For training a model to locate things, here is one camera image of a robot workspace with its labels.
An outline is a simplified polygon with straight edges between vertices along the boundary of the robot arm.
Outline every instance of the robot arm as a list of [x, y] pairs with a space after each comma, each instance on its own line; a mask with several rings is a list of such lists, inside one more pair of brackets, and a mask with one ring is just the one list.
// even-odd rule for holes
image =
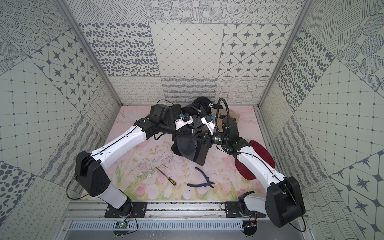
[[243, 215], [250, 215], [253, 211], [268, 214], [278, 227], [303, 215], [305, 208], [297, 180], [286, 178], [274, 170], [246, 140], [239, 137], [234, 118], [227, 116], [226, 121], [223, 119], [223, 134], [217, 131], [214, 119], [211, 115], [190, 116], [182, 111], [180, 105], [169, 107], [156, 104], [147, 117], [137, 120], [113, 141], [91, 153], [79, 153], [76, 158], [76, 181], [90, 196], [106, 201], [108, 208], [115, 208], [121, 217], [127, 216], [132, 207], [131, 199], [111, 183], [105, 171], [134, 146], [164, 132], [172, 134], [173, 139], [190, 136], [192, 146], [198, 142], [208, 148], [212, 144], [222, 145], [226, 153], [237, 158], [257, 177], [267, 192], [266, 198], [258, 197], [253, 192], [239, 197]]

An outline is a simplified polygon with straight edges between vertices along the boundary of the patterned wall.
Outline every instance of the patterned wall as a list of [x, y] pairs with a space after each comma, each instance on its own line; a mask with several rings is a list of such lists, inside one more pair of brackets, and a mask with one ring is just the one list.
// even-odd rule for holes
[[76, 154], [104, 144], [119, 105], [52, 1], [1, 6], [0, 239], [50, 239]]
[[[253, 105], [304, 0], [66, 2], [124, 104], [224, 96], [231, 104]], [[244, 86], [228, 89], [219, 85], [223, 77]]]
[[319, 239], [384, 237], [384, 2], [314, 2], [262, 113]]

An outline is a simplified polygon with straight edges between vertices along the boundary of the dotted pattern tile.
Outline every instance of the dotted pattern tile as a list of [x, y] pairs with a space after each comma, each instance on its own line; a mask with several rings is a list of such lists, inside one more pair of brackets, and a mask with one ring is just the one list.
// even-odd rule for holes
[[333, 59], [320, 42], [301, 29], [276, 79], [293, 112]]
[[295, 23], [304, 0], [228, 0], [226, 22]]
[[0, 162], [0, 229], [15, 210], [36, 176], [12, 165]]
[[218, 75], [270, 77], [293, 24], [224, 24]]
[[[76, 194], [69, 191], [71, 197]], [[70, 199], [65, 187], [36, 177], [1, 229], [3, 239], [52, 239]]]
[[330, 173], [384, 149], [384, 99], [339, 61], [295, 116]]
[[1, 159], [38, 174], [79, 111], [27, 58], [0, 76]]
[[144, 0], [150, 23], [224, 23], [227, 0]]
[[159, 76], [148, 24], [83, 23], [80, 27], [108, 76]]
[[221, 24], [150, 23], [160, 75], [217, 77]]
[[256, 104], [268, 80], [266, 77], [218, 78], [215, 102], [224, 98], [228, 104]]
[[30, 55], [70, 27], [52, 0], [2, 1], [0, 26]]

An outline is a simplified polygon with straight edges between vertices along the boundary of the black fabric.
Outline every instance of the black fabric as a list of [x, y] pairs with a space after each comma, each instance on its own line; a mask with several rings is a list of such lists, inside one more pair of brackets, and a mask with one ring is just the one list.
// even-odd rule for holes
[[[207, 97], [199, 97], [192, 104], [182, 108], [183, 113], [188, 113], [194, 119], [193, 128], [200, 129], [202, 125], [200, 118], [212, 114], [211, 108], [223, 109], [223, 106], [212, 104]], [[185, 157], [195, 163], [203, 166], [209, 148], [198, 142], [195, 146], [195, 141], [192, 140], [192, 134], [178, 136], [174, 139], [174, 144], [171, 147], [174, 154]]]
[[193, 101], [192, 104], [183, 107], [183, 110], [189, 115], [207, 116], [208, 114], [212, 114], [211, 108], [217, 108], [217, 106], [217, 104], [212, 104], [211, 100], [209, 100], [207, 97], [198, 97]]
[[180, 157], [183, 156], [183, 155], [180, 153], [179, 148], [177, 147], [177, 143], [176, 143], [176, 141], [173, 142], [173, 145], [172, 145], [172, 147], [171, 147], [170, 149], [172, 150], [172, 152], [173, 152], [174, 154], [176, 154], [176, 155], [178, 155], [178, 156], [180, 156]]

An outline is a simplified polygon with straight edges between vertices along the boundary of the blue plier handle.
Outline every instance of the blue plier handle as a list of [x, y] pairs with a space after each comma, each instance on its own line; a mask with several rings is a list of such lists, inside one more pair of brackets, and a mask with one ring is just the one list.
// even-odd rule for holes
[[206, 183], [202, 183], [202, 184], [190, 184], [188, 183], [187, 186], [189, 187], [206, 187], [206, 186], [210, 186], [213, 188], [213, 184], [215, 184], [214, 182], [211, 182], [209, 180], [209, 177], [207, 177], [207, 175], [198, 167], [195, 167], [196, 170], [198, 170], [199, 172], [201, 172], [201, 174], [204, 176], [205, 180], [207, 181]]

